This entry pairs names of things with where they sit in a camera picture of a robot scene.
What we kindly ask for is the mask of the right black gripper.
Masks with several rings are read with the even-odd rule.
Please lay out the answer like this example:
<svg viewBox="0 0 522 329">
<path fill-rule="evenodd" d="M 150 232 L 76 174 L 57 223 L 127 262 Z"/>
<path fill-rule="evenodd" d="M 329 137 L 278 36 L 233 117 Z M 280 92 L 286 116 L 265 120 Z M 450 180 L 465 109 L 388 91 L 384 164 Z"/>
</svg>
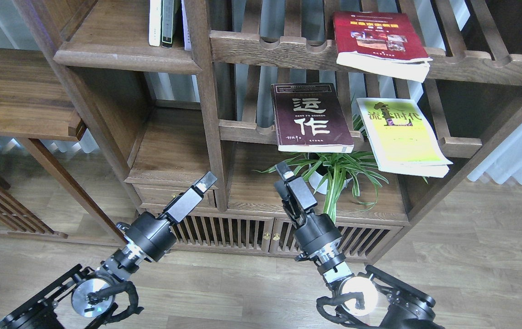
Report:
<svg viewBox="0 0 522 329">
<path fill-rule="evenodd" d="M 307 216 L 314 214 L 317 200 L 301 177 L 296 177 L 286 162 L 274 166 L 282 180 L 274 187 L 282 198 L 282 207 L 294 225 L 304 225 Z"/>
</svg>

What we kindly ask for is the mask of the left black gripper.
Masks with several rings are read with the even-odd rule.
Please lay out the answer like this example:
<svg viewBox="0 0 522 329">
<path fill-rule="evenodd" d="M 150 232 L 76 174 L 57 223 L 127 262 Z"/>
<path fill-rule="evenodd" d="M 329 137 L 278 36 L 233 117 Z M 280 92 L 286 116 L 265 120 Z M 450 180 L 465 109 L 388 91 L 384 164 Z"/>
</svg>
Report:
<svg viewBox="0 0 522 329">
<path fill-rule="evenodd" d="M 207 171 L 199 180 L 195 181 L 186 191 L 171 200 L 164 209 L 164 219 L 174 223 L 180 223 L 194 210 L 204 198 L 204 194 L 215 185 L 217 177 L 213 172 Z"/>
</svg>

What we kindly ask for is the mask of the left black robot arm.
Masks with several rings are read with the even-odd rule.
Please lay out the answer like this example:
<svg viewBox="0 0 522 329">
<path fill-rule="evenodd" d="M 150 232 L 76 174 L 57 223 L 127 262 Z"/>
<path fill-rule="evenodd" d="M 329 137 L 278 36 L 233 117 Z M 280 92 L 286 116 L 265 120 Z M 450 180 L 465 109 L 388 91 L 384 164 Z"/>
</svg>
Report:
<svg viewBox="0 0 522 329">
<path fill-rule="evenodd" d="M 130 281 L 140 262 L 159 261 L 176 243 L 171 227 L 196 208 L 217 181 L 210 171 L 173 198 L 160 215 L 143 212 L 131 224 L 119 222 L 127 245 L 102 261 L 96 270 L 75 265 L 0 321 L 0 329 L 62 329 L 55 308 L 71 295 L 77 314 L 92 318 L 88 328 L 123 321 L 142 312 Z"/>
</svg>

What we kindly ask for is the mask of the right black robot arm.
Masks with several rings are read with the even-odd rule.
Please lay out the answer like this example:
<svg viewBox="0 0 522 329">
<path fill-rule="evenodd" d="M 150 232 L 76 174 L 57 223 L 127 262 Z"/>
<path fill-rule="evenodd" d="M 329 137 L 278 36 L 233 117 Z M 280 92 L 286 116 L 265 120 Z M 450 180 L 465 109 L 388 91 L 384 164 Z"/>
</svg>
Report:
<svg viewBox="0 0 522 329">
<path fill-rule="evenodd" d="M 347 328 L 368 329 L 361 321 L 376 308 L 378 298 L 389 302 L 381 329 L 438 329 L 433 307 L 435 300 L 407 283 L 367 265 L 354 274 L 340 251 L 342 235 L 327 214 L 314 211 L 317 200 L 299 175 L 286 162 L 275 166 L 280 180 L 274 184 L 282 205 L 296 231 L 294 237 L 302 252 L 296 261 L 310 260 L 317 266 L 331 297 L 317 299 L 317 311 L 326 320 Z"/>
</svg>

